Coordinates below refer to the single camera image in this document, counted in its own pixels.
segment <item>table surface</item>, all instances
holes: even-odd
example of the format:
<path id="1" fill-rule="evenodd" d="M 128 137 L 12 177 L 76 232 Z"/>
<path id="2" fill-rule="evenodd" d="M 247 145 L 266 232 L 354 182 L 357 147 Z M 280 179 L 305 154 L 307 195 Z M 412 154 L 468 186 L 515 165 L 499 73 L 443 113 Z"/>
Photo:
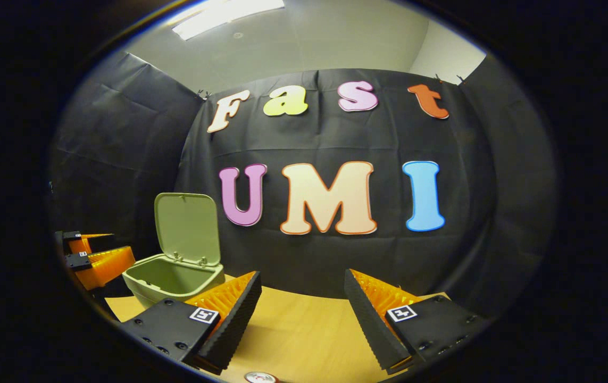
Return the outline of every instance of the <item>table surface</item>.
<path id="1" fill-rule="evenodd" d="M 106 301 L 121 322 L 145 310 L 134 296 Z M 379 368 L 348 300 L 267 287 L 219 378 L 245 383 L 250 371 L 270 373 L 282 383 L 382 381 L 404 372 L 390 376 Z"/>

